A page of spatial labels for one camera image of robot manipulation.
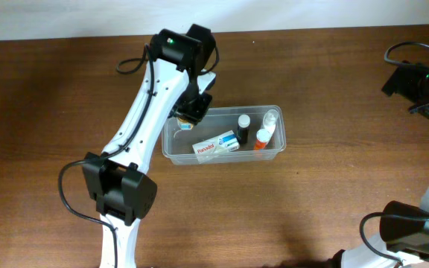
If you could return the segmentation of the dark bottle white cap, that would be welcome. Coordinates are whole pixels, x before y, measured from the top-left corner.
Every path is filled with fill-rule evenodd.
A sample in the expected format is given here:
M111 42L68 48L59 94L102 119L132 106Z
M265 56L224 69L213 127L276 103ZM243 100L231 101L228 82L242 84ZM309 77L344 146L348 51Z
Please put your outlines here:
M237 140L239 144L246 144L250 131L250 117L248 115L240 115L238 117Z

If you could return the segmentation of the white spray bottle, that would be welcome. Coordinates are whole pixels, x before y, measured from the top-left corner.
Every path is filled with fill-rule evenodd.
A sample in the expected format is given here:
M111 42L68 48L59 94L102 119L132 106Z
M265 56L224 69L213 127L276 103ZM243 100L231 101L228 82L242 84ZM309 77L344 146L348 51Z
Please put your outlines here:
M270 139L273 137L278 118L279 118L279 112L275 109L270 109L264 114L262 128L268 131L269 133L268 142L270 142Z

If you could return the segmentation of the orange tube white cap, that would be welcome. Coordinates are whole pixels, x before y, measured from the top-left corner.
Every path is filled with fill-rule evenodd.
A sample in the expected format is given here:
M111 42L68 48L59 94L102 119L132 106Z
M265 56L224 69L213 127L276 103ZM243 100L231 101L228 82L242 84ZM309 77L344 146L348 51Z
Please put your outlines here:
M269 142L271 134L268 130L262 128L256 133L254 150L263 150Z

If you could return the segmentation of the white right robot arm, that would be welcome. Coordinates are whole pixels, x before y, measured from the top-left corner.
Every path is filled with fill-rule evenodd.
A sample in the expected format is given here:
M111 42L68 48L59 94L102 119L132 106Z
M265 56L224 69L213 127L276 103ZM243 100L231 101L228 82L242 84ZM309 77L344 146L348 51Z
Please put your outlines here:
M398 94L408 99L411 114L429 120L429 66L390 58L395 49L410 45L401 42L389 47L384 61L396 70L384 84L387 96ZM429 262L429 186L418 206L389 202L380 212L372 212L359 224L362 245L340 250L326 261L327 267L411 267Z

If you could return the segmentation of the small gold-lidded jar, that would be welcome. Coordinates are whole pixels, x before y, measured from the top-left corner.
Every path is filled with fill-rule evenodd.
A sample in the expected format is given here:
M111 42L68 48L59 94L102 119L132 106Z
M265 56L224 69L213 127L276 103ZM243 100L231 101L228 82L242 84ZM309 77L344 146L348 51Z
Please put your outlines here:
M177 124L181 130L192 130L194 125L186 120L181 118L177 119Z

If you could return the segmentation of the white Panadol medicine box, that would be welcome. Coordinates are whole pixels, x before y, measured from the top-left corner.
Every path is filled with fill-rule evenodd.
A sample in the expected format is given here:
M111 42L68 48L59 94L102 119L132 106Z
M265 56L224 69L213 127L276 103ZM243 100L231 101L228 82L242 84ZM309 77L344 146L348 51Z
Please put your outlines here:
M202 164L240 147L232 130L192 145L197 161Z

